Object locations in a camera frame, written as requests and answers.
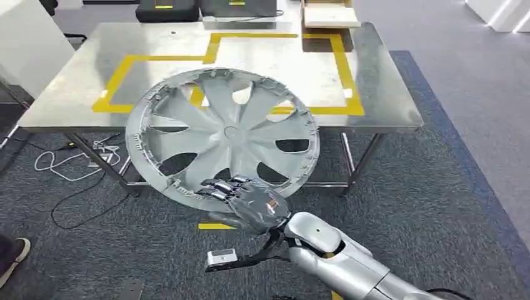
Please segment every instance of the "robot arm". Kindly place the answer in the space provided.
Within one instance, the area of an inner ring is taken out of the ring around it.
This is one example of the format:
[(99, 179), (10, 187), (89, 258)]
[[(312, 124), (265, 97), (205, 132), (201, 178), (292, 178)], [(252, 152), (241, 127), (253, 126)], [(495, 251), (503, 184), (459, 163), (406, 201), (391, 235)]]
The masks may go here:
[(261, 181), (236, 176), (224, 182), (208, 179), (198, 194), (225, 202), (234, 213), (210, 216), (257, 234), (269, 234), (263, 248), (251, 256), (234, 249), (210, 251), (207, 272), (254, 266), (273, 256), (283, 242), (289, 260), (318, 277), (333, 291), (354, 300), (438, 300), (390, 273), (368, 249), (308, 212), (291, 214), (285, 199)]
[(368, 249), (313, 214), (296, 213), (284, 232), (296, 243), (291, 262), (346, 299), (440, 299), (390, 273)]

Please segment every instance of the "robot finger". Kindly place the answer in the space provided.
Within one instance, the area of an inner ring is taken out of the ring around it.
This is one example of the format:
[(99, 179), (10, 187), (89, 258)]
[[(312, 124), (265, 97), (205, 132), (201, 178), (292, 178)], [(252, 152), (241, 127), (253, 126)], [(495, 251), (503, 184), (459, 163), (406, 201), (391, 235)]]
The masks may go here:
[(235, 175), (234, 177), (230, 178), (229, 182), (234, 182), (234, 183), (246, 183), (247, 181), (249, 181), (250, 179), (245, 177), (245, 176), (241, 176), (241, 175)]
[(203, 186), (212, 186), (223, 193), (231, 194), (233, 192), (234, 186), (222, 179), (207, 179), (201, 182)]
[(220, 200), (224, 203), (226, 203), (228, 200), (226, 199), (227, 195), (225, 193), (223, 193), (222, 191), (218, 190), (218, 189), (210, 189), (210, 188), (205, 188), (205, 189), (200, 189), (197, 191), (197, 194), (198, 195), (205, 195), (205, 196), (212, 196), (214, 198), (216, 198), (217, 200)]

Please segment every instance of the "hubcap spoke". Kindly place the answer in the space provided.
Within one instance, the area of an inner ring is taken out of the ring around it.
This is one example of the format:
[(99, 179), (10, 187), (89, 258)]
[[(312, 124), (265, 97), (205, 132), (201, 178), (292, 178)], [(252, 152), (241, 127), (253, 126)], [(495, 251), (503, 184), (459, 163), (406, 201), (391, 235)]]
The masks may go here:
[(283, 139), (309, 139), (311, 133), (298, 112), (279, 122), (264, 121), (251, 130), (255, 141), (278, 141)]
[(252, 151), (269, 168), (290, 178), (293, 171), (302, 167), (305, 151), (284, 152), (273, 142), (253, 144)]
[(194, 129), (212, 129), (219, 126), (211, 117), (193, 106), (180, 89), (175, 89), (172, 95), (163, 99), (153, 114), (182, 121)]
[(223, 78), (204, 79), (199, 82), (210, 109), (225, 124), (234, 124), (237, 121), (239, 105), (232, 97), (233, 90)]
[(241, 108), (241, 126), (253, 128), (267, 118), (274, 106), (282, 102), (283, 99), (274, 95), (270, 90), (253, 84), (249, 101)]
[(232, 148), (230, 155), (230, 175), (242, 175), (248, 178), (259, 178), (259, 160), (243, 147)]
[(213, 178), (218, 172), (228, 168), (228, 152), (228, 147), (217, 146), (195, 157), (184, 173), (186, 186), (198, 191), (203, 180)]
[(148, 129), (147, 136), (153, 155), (161, 162), (181, 153), (200, 154), (218, 144), (211, 134), (192, 129), (179, 132)]

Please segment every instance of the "white cable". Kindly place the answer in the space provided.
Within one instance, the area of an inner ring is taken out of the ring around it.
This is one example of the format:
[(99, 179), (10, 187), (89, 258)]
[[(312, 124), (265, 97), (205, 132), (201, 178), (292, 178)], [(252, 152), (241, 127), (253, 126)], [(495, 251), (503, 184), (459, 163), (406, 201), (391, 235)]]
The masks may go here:
[[(103, 139), (101, 141), (94, 141), (94, 144), (93, 144), (93, 148), (94, 150), (101, 150), (102, 152), (105, 152), (105, 151), (110, 151), (112, 152), (116, 157), (117, 157), (117, 161), (116, 162), (113, 162), (111, 163), (110, 165), (111, 166), (115, 166), (117, 164), (119, 164), (119, 162), (121, 161), (121, 156), (117, 153), (117, 151), (119, 150), (119, 146), (105, 146), (103, 144), (103, 141), (106, 141), (107, 139)], [(41, 160), (41, 158), (45, 155), (50, 155), (51, 156), (51, 162), (49, 164), (48, 167), (37, 167), (37, 165), (39, 164), (39, 161)], [(81, 157), (81, 156), (84, 156), (86, 158), (89, 158), (88, 155), (84, 154), (84, 153), (79, 153), (79, 154), (76, 154), (74, 156), (71, 156), (61, 162), (58, 162), (57, 164), (55, 163), (55, 153), (53, 153), (52, 151), (46, 151), (46, 152), (43, 152), (41, 153), (41, 155), (39, 155), (39, 157), (37, 157), (37, 159), (35, 159), (35, 163), (34, 163), (34, 168), (35, 168), (35, 171), (46, 171), (46, 170), (50, 170), (52, 171), (54, 174), (57, 174), (58, 176), (62, 177), (63, 179), (66, 179), (68, 181), (70, 181), (71, 183), (75, 182), (75, 181), (80, 181), (80, 180), (83, 180), (83, 179), (86, 179), (96, 173), (98, 173), (99, 171), (101, 171), (102, 169), (99, 168), (93, 172), (90, 172), (86, 175), (83, 175), (81, 177), (78, 177), (78, 178), (74, 178), (74, 179), (71, 179), (71, 178), (68, 178), (66, 177), (65, 175), (59, 173), (58, 171), (54, 170), (54, 168), (66, 163), (67, 161), (70, 161), (74, 158), (78, 158), (78, 157)]]

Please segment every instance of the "hubcap center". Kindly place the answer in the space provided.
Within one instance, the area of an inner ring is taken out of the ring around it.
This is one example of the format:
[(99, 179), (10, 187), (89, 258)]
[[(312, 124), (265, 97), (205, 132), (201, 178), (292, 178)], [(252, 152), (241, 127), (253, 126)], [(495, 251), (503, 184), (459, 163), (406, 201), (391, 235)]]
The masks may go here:
[(224, 135), (234, 143), (241, 143), (244, 138), (244, 134), (241, 130), (236, 127), (228, 126), (224, 129)]

